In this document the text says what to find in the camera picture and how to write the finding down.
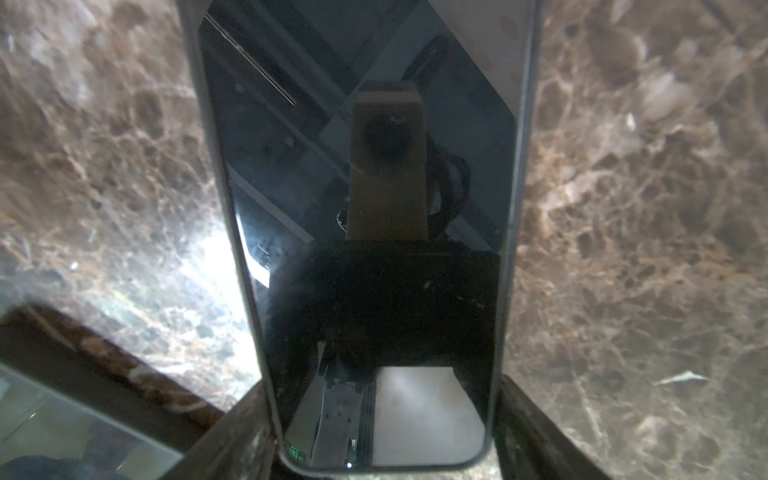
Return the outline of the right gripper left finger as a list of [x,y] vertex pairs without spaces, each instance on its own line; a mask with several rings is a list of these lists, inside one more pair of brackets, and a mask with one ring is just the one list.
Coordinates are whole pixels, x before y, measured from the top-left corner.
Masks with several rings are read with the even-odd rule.
[[268,395],[260,381],[162,479],[268,479],[275,447]]

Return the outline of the phone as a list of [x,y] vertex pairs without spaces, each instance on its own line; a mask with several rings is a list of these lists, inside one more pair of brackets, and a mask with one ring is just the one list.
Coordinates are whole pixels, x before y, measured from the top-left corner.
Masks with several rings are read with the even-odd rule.
[[183,1],[270,435],[297,473],[492,444],[538,1]]

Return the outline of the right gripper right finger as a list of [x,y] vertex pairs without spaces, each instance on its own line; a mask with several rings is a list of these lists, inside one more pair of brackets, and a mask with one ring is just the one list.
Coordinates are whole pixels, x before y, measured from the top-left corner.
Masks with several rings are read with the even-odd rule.
[[609,478],[507,375],[499,386],[493,438],[504,480]]

